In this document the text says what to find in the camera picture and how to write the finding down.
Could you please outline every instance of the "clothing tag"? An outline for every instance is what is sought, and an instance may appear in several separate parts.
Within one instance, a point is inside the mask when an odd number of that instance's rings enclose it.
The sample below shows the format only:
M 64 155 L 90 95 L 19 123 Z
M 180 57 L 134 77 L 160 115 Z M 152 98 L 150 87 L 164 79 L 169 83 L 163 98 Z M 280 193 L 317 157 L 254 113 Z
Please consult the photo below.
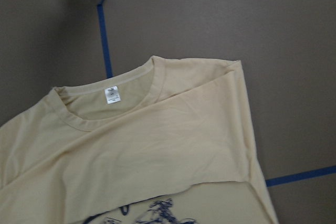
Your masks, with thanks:
M 121 101 L 117 86 L 105 89 L 105 96 L 108 104 Z

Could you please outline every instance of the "round neckline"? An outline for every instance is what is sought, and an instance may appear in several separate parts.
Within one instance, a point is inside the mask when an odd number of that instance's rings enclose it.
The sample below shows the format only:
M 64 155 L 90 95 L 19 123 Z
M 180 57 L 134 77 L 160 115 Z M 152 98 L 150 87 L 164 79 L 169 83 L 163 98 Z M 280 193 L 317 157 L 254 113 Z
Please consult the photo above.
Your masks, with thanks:
M 126 83 L 128 81 L 137 79 L 146 73 L 154 70 L 152 83 L 149 89 L 149 92 L 146 94 L 144 99 L 138 103 L 132 109 L 116 116 L 112 116 L 106 119 L 99 119 L 99 120 L 87 120 L 83 119 L 68 110 L 66 105 L 63 103 L 61 96 L 62 95 L 80 95 L 86 93 L 92 93 L 100 90 L 104 90 L 109 87 L 117 86 L 122 83 Z M 154 104 L 161 93 L 163 83 L 164 83 L 164 76 L 165 76 L 165 59 L 159 56 L 151 56 L 149 60 L 129 72 L 120 74 L 118 76 L 94 82 L 91 84 L 85 84 L 81 86 L 74 86 L 74 87 L 54 87 L 49 94 L 46 96 L 47 103 L 51 106 L 55 113 L 60 117 L 62 121 L 67 123 L 73 128 L 76 128 L 81 131 L 93 131 L 94 129 L 111 122 L 119 117 L 122 117 L 126 114 L 129 114 L 139 108 L 143 108 L 150 104 Z

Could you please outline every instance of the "blue tape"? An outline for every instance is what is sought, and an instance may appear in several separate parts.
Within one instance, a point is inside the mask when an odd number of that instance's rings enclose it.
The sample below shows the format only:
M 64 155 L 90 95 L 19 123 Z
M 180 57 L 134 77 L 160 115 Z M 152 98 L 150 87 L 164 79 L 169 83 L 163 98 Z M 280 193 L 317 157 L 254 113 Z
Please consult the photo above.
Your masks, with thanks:
M 271 178 L 271 179 L 266 180 L 266 185 L 267 187 L 276 186 L 276 185 L 286 184 L 286 183 L 295 182 L 295 181 L 299 181 L 303 179 L 324 176 L 324 175 L 328 175 L 332 173 L 336 173 L 336 165 L 322 168 L 322 169 L 311 170 L 311 171 L 304 172 L 304 173 L 297 173 L 297 174 L 288 175 L 284 177 Z
M 111 65 L 111 59 L 110 59 L 109 44 L 108 44 L 107 34 L 106 34 L 103 3 L 104 3 L 104 0 L 101 0 L 101 2 L 97 5 L 97 11 L 98 11 L 98 18 L 99 18 L 101 45 L 103 47 L 106 77 L 111 78 L 113 77 L 113 73 L 112 73 L 112 65 Z

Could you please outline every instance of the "fabric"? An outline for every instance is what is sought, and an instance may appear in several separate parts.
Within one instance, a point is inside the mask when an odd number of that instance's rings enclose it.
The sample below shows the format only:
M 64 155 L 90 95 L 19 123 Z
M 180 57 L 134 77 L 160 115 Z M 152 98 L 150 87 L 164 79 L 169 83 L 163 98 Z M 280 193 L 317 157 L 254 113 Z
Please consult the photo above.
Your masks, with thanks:
M 53 88 L 0 146 L 4 223 L 278 223 L 240 61 L 152 56 Z

